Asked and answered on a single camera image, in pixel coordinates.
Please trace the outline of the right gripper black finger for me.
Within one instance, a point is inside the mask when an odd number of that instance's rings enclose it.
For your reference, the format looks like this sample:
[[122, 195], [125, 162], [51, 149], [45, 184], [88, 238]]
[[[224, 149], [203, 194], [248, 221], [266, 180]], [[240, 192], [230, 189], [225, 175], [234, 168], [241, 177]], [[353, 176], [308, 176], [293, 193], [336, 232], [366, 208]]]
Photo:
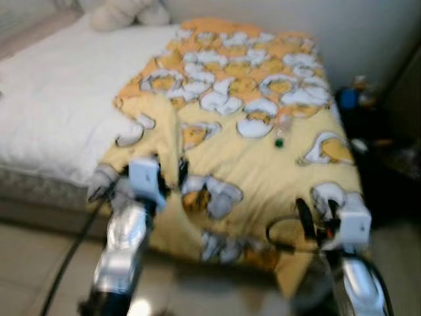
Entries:
[[312, 211], [307, 205], [307, 202], [303, 198], [297, 198], [295, 200], [295, 207], [297, 208], [299, 214], [299, 220], [301, 226], [303, 226], [303, 232], [307, 240], [316, 240], [318, 235], [316, 235], [316, 227], [312, 217]]

